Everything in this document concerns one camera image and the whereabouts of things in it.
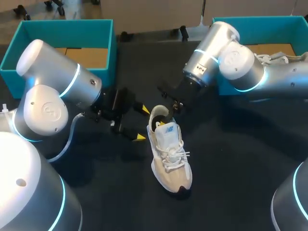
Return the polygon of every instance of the shoe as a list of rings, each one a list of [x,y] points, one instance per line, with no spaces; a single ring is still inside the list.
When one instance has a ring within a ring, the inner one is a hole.
[[[255,56],[261,62],[262,65],[272,65],[272,64],[288,64],[288,63],[296,63],[296,62],[308,62],[308,52],[300,55],[300,56],[290,56],[286,55],[283,52],[279,52],[272,55],[260,54]]]
[[[179,125],[172,118],[170,123],[161,123],[169,114],[162,105],[154,107],[147,126],[153,152],[152,171],[158,182],[171,193],[186,193],[191,185],[193,174],[188,163],[188,153]]]

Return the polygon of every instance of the floor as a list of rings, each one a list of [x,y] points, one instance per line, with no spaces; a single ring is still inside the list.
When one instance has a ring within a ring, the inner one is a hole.
[[[101,19],[101,7],[93,5],[90,0],[63,0],[65,16],[60,16],[56,5],[53,3],[53,9],[47,11],[45,4],[38,3],[26,8],[32,20],[52,20],[52,19]],[[0,13],[0,44],[9,44],[22,17],[17,17],[14,11]],[[197,27],[187,28],[190,41],[201,40],[208,27],[200,23]],[[132,42],[140,41],[178,41],[181,40],[181,34],[171,35],[170,31],[151,32],[136,34]]]

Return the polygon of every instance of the sneaker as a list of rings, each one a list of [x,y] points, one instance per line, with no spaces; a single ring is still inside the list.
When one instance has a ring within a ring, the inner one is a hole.
[[[179,125],[174,119],[170,123],[161,123],[169,114],[162,105],[151,112],[148,136],[153,152],[152,171],[158,182],[169,192],[185,193],[192,185],[192,170],[187,161],[189,152],[183,148],[184,142]]]

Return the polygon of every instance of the new balance logo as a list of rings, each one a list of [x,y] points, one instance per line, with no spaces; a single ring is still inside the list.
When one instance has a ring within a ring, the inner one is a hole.
[[[168,127],[168,128],[166,129],[165,133],[172,132],[172,130],[173,130],[173,126]]]

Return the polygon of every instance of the cardboard box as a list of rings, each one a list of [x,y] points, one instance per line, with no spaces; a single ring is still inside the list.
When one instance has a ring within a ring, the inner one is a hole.
[[[105,48],[56,48],[56,50],[84,68],[106,68],[107,65],[108,49]]]
[[[295,52],[291,44],[258,44],[247,45],[253,53],[272,55],[278,52],[283,52],[286,55],[295,56]]]

